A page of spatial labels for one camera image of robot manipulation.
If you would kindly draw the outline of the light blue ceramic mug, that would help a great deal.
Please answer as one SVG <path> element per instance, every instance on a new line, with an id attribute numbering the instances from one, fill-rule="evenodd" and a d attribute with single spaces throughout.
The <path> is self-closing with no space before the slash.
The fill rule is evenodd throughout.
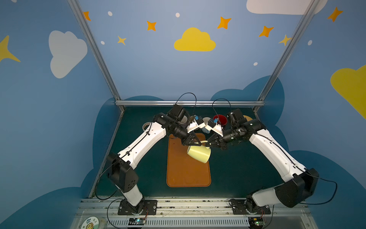
<path id="1" fill-rule="evenodd" d="M 203 121 L 204 121 L 204 124 L 205 124 L 205 127 L 202 128 L 202 132 L 205 133 L 205 134 L 209 134 L 210 131 L 211 131 L 211 127 L 209 126 L 209 122 L 210 122 L 211 118 L 210 117 L 204 117 L 203 118 Z"/>

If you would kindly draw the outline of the yellow-green ceramic mug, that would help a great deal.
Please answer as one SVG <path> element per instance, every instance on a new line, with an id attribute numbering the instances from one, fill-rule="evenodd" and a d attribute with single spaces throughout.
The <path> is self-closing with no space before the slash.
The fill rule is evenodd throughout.
<path id="1" fill-rule="evenodd" d="M 206 147 L 205 143 L 207 140 L 202 141 L 200 146 L 189 146 L 187 154 L 199 162 L 207 163 L 211 156 L 211 149 Z"/>

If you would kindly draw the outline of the black patterned mug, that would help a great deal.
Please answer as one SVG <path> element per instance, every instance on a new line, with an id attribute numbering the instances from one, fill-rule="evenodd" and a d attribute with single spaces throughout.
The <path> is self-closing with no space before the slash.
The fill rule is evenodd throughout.
<path id="1" fill-rule="evenodd" d="M 225 115 L 217 114 L 213 117 L 213 120 L 217 120 L 221 126 L 225 127 L 228 123 L 228 119 Z"/>

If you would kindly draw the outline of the purple ceramic mug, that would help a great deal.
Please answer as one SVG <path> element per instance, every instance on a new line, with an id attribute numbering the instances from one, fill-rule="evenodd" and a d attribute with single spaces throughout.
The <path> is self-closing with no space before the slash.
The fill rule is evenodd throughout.
<path id="1" fill-rule="evenodd" d="M 180 124 L 185 124 L 188 121 L 187 116 L 185 115 L 182 120 L 180 121 Z"/>

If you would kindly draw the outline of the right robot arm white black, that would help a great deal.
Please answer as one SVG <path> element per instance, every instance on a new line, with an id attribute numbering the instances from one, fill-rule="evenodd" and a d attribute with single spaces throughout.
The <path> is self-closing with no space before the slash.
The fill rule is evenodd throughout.
<path id="1" fill-rule="evenodd" d="M 266 205 L 283 204 L 292 208 L 314 194 L 319 173 L 315 169 L 307 169 L 294 159 L 257 119 L 234 124 L 221 134 L 215 132 L 205 146 L 226 149 L 228 143 L 236 140 L 248 140 L 257 147 L 283 180 L 281 185 L 248 195 L 245 201 L 248 213 L 257 213 Z"/>

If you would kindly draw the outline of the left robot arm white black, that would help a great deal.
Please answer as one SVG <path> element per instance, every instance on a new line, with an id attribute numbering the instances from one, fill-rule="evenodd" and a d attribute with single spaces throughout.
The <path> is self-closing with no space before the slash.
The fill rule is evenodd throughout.
<path id="1" fill-rule="evenodd" d="M 181 139 L 184 146 L 200 146 L 201 142 L 194 131 L 204 127 L 204 121 L 199 116 L 181 124 L 181 117 L 172 113 L 155 115 L 149 127 L 128 147 L 117 155 L 107 157 L 106 164 L 108 179 L 124 196 L 124 202 L 131 214 L 139 215 L 144 209 L 144 196 L 140 192 L 135 172 L 141 159 L 146 153 L 166 135 L 173 135 Z"/>

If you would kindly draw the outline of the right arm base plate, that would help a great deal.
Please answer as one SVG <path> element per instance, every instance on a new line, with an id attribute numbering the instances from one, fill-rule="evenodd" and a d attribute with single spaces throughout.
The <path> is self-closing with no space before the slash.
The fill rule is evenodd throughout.
<path id="1" fill-rule="evenodd" d="M 258 207 L 251 200 L 246 199 L 230 199 L 228 201 L 229 206 L 232 208 L 234 215 L 262 215 L 271 214 L 269 206 Z"/>

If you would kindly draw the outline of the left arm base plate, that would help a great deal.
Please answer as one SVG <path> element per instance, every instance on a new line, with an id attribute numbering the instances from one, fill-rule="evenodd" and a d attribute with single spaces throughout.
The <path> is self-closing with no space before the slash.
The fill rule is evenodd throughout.
<path id="1" fill-rule="evenodd" d="M 142 199 L 137 206 L 131 205 L 127 200 L 122 200 L 118 215 L 156 215 L 157 200 Z"/>

